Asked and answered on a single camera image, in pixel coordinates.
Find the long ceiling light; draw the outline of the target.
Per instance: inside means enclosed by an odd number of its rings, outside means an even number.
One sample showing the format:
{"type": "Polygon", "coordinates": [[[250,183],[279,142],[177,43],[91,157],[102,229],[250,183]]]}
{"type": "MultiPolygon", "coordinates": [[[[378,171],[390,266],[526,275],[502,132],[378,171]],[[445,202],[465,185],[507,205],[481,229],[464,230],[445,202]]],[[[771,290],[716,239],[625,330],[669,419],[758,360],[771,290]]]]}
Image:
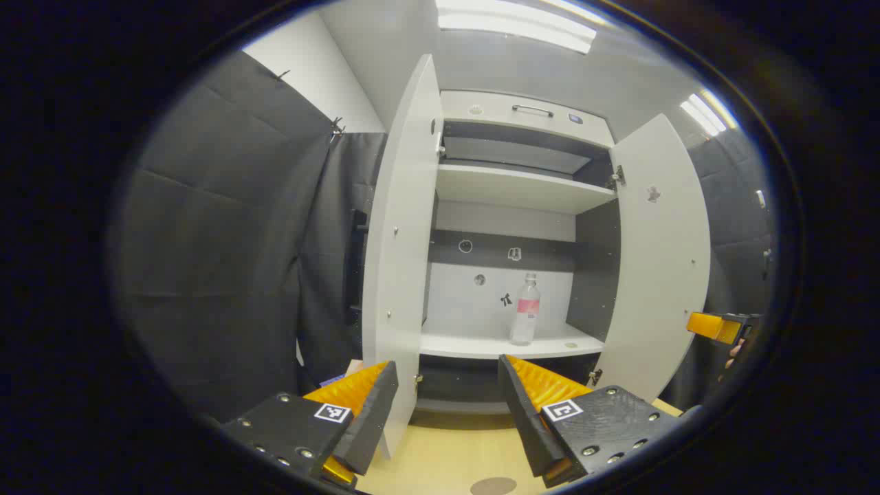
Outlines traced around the long ceiling light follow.
{"type": "Polygon", "coordinates": [[[434,0],[441,30],[496,32],[588,54],[597,31],[581,22],[508,0],[434,0]]]}

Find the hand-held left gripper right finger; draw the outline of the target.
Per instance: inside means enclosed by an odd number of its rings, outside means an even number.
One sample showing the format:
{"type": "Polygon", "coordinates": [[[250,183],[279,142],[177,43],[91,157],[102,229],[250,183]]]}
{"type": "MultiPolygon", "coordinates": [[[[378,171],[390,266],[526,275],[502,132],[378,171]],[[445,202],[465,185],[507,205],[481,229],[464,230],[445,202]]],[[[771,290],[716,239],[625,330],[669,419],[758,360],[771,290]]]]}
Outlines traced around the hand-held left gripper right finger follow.
{"type": "Polygon", "coordinates": [[[688,418],[622,388],[591,389],[522,358],[498,358],[498,386],[532,476],[548,489],[638,459],[688,418]]]}

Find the white cabinet door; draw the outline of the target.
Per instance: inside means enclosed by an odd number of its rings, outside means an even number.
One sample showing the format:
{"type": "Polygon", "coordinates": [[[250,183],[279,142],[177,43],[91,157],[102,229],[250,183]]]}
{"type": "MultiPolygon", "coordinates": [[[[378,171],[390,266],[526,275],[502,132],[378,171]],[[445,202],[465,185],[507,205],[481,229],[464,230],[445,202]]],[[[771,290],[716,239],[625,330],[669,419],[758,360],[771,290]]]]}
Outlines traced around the white cabinet door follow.
{"type": "Polygon", "coordinates": [[[394,457],[416,404],[443,110],[433,57],[412,70],[388,131],[368,226],[362,357],[395,364],[398,390],[379,451],[394,457]]]}
{"type": "Polygon", "coordinates": [[[694,336],[686,323],[704,310],[710,279],[706,200],[691,157],[666,115],[656,115],[610,150],[622,172],[618,287],[600,386],[653,402],[694,336]]]}

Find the round brown coaster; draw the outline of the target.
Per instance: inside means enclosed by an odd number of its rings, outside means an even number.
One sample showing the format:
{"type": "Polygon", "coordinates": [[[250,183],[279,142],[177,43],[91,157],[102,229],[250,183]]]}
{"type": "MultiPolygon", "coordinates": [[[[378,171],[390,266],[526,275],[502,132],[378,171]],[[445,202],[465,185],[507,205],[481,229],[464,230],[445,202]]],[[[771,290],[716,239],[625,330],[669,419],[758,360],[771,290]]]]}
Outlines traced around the round brown coaster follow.
{"type": "Polygon", "coordinates": [[[470,487],[471,495],[510,495],[518,488],[511,477],[494,476],[478,480],[470,487]]]}

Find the square ceiling light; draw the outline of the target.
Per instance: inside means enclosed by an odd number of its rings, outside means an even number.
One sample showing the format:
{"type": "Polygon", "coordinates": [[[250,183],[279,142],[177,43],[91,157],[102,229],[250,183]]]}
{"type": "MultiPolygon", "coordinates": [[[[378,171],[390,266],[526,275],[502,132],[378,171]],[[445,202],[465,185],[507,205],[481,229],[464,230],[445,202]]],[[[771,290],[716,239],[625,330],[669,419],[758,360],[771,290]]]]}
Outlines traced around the square ceiling light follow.
{"type": "Polygon", "coordinates": [[[716,137],[739,127],[738,121],[722,100],[707,89],[690,94],[679,106],[708,137],[716,137]]]}

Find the black backdrop cloth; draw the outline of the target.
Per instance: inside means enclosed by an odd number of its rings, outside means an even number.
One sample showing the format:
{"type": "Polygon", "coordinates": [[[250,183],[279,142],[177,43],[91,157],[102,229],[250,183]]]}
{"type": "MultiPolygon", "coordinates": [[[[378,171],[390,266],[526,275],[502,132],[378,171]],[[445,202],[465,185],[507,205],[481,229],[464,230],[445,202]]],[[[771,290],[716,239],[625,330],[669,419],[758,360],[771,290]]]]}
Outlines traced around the black backdrop cloth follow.
{"type": "MultiPolygon", "coordinates": [[[[349,133],[245,52],[174,103],[120,201],[120,304],[160,373],[224,422],[364,362],[367,235],[388,133],[349,133]]],[[[762,313],[778,235],[741,131],[685,146],[711,242],[703,311],[762,313]]]]}

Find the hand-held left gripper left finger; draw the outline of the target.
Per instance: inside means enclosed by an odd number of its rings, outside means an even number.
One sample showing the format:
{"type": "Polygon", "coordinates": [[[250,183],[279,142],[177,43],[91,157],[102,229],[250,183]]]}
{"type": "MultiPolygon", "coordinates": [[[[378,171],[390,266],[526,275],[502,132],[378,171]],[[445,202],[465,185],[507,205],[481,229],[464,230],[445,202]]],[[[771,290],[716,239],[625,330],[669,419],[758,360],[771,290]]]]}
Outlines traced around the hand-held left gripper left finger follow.
{"type": "Polygon", "coordinates": [[[352,491],[371,466],[398,386],[396,363],[387,360],[304,397],[277,393],[222,430],[296,476],[352,491]]]}

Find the clear plastic bottle red label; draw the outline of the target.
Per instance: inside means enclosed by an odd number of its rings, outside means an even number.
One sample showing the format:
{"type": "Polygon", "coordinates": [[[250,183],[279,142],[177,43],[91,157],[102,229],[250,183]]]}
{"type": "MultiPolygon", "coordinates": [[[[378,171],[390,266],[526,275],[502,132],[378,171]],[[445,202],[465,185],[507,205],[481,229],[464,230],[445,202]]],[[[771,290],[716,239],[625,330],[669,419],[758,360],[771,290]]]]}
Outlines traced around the clear plastic bottle red label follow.
{"type": "Polygon", "coordinates": [[[516,294],[516,312],[510,326],[510,342],[516,346],[528,346],[534,341],[540,314],[540,290],[537,273],[527,272],[524,285],[516,294]]]}

